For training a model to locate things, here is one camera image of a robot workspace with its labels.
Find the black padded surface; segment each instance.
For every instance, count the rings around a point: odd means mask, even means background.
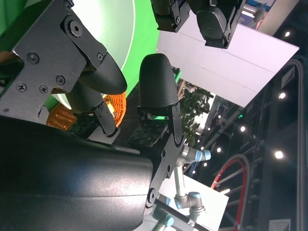
[[[97,71],[83,72],[78,80],[103,94],[118,95],[127,89],[124,75],[109,53]]]
[[[164,54],[150,54],[143,59],[139,87],[141,107],[166,107],[179,101],[172,67]]]

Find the screw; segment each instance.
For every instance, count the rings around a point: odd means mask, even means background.
[[[102,53],[97,53],[97,59],[98,59],[98,61],[103,60],[103,54]]]
[[[27,59],[32,64],[37,64],[39,62],[39,56],[35,54],[34,52],[28,53]]]
[[[178,16],[177,19],[176,19],[176,23],[179,24],[180,21],[181,21],[181,18],[180,18],[180,16]]]
[[[45,85],[41,85],[41,86],[39,87],[39,91],[40,91],[40,93],[42,93],[42,94],[46,94],[46,93],[48,92],[48,88],[47,88]]]
[[[20,92],[25,92],[27,90],[27,86],[24,83],[17,83],[16,89]]]
[[[59,84],[59,85],[63,85],[63,84],[65,83],[65,78],[64,78],[64,76],[57,76],[56,82],[57,82],[57,84]]]
[[[65,0],[64,7],[67,11],[70,11],[72,9],[72,4],[69,1]]]
[[[68,30],[76,38],[82,35],[82,26],[77,21],[70,21],[68,23]]]
[[[149,203],[154,203],[155,197],[156,197],[156,189],[155,188],[151,188],[150,192],[148,194],[148,202]]]

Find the white panel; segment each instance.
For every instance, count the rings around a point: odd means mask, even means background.
[[[205,207],[206,213],[200,225],[205,226],[209,230],[218,231],[229,198],[187,176],[184,176],[184,183],[187,193],[199,192],[201,194],[202,204]],[[171,199],[170,207],[186,216],[189,215],[189,208],[177,209],[175,205],[173,198],[176,194],[176,187],[173,173],[170,179],[164,180],[159,192]]]
[[[187,62],[186,60],[181,59],[180,56],[163,52],[161,50],[158,50],[157,52],[164,53],[173,66],[181,68],[182,79],[217,94],[239,106],[245,107],[257,94],[257,92],[241,86],[234,81],[222,78],[200,66]]]
[[[160,32],[157,52],[180,68],[186,81],[245,107],[297,50],[243,25],[227,50],[207,47],[191,12],[179,33]]]
[[[185,46],[174,46],[175,43],[172,42],[174,39],[179,39],[181,44],[185,44]],[[202,42],[191,39],[183,34],[170,35],[168,32],[162,32],[160,41],[162,45],[159,45],[159,49],[176,54],[188,62],[193,60],[195,65],[222,78],[239,83],[253,91],[261,89],[275,74],[225,52],[225,50],[204,47]]]
[[[230,46],[225,52],[245,59],[259,67],[277,73],[298,51],[298,47],[238,25]]]

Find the cable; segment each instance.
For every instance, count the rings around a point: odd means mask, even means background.
[[[211,189],[214,189],[216,185],[219,183],[219,179],[221,175],[226,171],[228,167],[231,165],[239,163],[243,169],[243,187],[241,191],[241,198],[240,198],[240,203],[235,219],[235,225],[234,225],[234,231],[238,231],[238,225],[241,225],[243,223],[243,218],[244,218],[244,211],[246,207],[246,200],[247,200],[247,193],[249,189],[249,182],[250,182],[250,165],[248,159],[242,155],[242,154],[236,154],[229,158],[227,162],[221,167],[219,170],[218,174],[216,175]]]

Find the red cable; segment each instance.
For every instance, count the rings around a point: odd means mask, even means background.
[[[217,185],[221,175],[226,171],[226,169],[228,167],[230,167],[234,163],[239,163],[242,166],[242,169],[243,169],[243,187],[242,187],[242,191],[241,191],[240,203],[239,203],[239,207],[238,207],[238,211],[237,211],[237,215],[236,215],[236,219],[235,219],[235,225],[234,225],[234,231],[238,231],[237,227],[238,227],[238,224],[240,223],[241,213],[242,213],[242,209],[243,209],[244,196],[245,196],[245,191],[246,191],[246,167],[243,164],[243,162],[240,161],[239,159],[234,159],[234,160],[231,160],[230,162],[228,162],[223,167],[223,169],[217,174],[217,176],[215,177],[213,184],[211,186],[211,189],[215,188],[215,186]]]

